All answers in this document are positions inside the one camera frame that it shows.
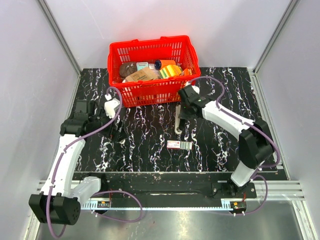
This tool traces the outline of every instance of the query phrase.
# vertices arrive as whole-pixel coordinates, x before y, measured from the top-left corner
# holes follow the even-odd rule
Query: marble tabletop
[[[202,67],[202,76],[222,81],[222,104],[243,117],[261,117],[249,73],[245,67]],[[218,97],[221,87],[210,79],[196,83],[200,94]],[[105,68],[84,69],[76,100],[95,100],[100,106],[109,86]],[[113,143],[101,134],[86,141],[76,172],[225,172],[238,165],[238,141],[223,128],[204,119],[187,122],[181,135],[175,134],[178,102],[123,109],[128,138]],[[168,140],[192,142],[192,150],[168,149]]]

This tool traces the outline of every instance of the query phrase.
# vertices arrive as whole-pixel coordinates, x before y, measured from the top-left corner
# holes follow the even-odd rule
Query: orange can
[[[177,65],[175,60],[155,60],[154,68],[157,70],[161,70],[165,66],[168,65]]]

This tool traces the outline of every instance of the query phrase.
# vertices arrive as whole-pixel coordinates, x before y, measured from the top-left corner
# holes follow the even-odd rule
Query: plastic shopping basket
[[[119,75],[119,68],[126,62],[149,62],[175,60],[182,69],[191,69],[190,76],[175,76],[168,79],[125,82]],[[198,57],[188,36],[161,37],[147,41],[124,41],[110,44],[107,60],[109,84],[119,89],[125,107],[180,101],[178,91],[185,83],[201,75]]]

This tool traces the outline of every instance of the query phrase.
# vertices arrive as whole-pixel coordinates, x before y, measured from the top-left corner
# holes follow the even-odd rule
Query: brown round object
[[[120,68],[119,68],[119,75],[122,78],[126,78],[129,75],[135,73],[137,71],[137,64],[135,61],[129,61],[129,62],[125,62],[123,63]]]

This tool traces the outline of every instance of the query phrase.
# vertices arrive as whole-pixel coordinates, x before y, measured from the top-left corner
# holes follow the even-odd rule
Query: shiny floor
[[[259,205],[250,202],[249,209]],[[109,216],[133,219],[135,211],[111,211]],[[51,240],[41,224],[37,240]],[[120,223],[88,212],[68,226],[62,240],[302,240],[289,202],[267,202],[255,214],[232,217],[206,211],[148,211],[136,223]]]

